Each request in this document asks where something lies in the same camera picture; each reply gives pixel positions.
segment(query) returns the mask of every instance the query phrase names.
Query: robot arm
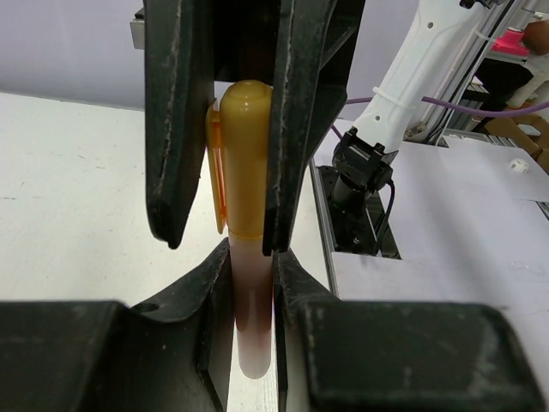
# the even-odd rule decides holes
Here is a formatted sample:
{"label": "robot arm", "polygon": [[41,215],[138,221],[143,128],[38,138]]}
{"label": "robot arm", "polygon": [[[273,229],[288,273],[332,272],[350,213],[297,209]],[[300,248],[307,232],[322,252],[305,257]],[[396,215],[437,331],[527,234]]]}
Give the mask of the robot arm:
{"label": "robot arm", "polygon": [[421,0],[376,96],[354,123],[357,136],[371,146],[381,143],[385,153],[398,150],[431,79],[485,12],[480,3],[468,9],[456,0]]}
{"label": "robot arm", "polygon": [[420,0],[401,49],[381,86],[374,88],[376,96],[335,150],[341,190],[333,200],[343,209],[349,206],[348,190],[363,191],[368,198],[390,180],[389,165],[432,78],[485,13],[481,3]]}

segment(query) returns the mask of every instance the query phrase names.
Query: marker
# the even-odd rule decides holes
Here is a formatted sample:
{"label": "marker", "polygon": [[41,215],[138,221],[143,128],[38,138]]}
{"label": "marker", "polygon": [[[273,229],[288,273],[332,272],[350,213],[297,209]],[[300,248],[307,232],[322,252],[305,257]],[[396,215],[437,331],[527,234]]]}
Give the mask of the marker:
{"label": "marker", "polygon": [[238,363],[251,379],[270,366],[272,258],[262,254],[271,88],[233,84],[208,109],[208,162],[219,233],[229,227]]}

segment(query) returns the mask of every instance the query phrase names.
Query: purple cable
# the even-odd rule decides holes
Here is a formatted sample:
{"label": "purple cable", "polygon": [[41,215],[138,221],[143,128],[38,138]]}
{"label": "purple cable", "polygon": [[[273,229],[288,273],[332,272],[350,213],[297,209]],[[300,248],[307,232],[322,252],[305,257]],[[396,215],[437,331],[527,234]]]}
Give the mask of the purple cable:
{"label": "purple cable", "polygon": [[[371,99],[372,97],[349,99],[347,100],[347,104],[357,105],[358,103],[370,103]],[[486,118],[513,118],[515,116],[524,116],[525,114],[530,114],[549,108],[549,101],[546,101],[544,103],[540,103],[539,105],[527,107],[526,109],[510,110],[507,112],[488,112],[486,110],[472,109],[470,107],[460,106],[455,103],[449,103],[448,101],[439,100],[427,96],[424,97],[422,101],[424,101],[425,103],[431,103],[432,105],[446,107],[447,109],[456,110],[458,112],[471,114],[473,116],[484,116]]]}
{"label": "purple cable", "polygon": [[343,135],[342,135],[341,132],[337,129],[337,127],[335,127],[335,124],[332,124],[332,130],[334,131],[335,135],[339,137],[340,140],[343,138]]}

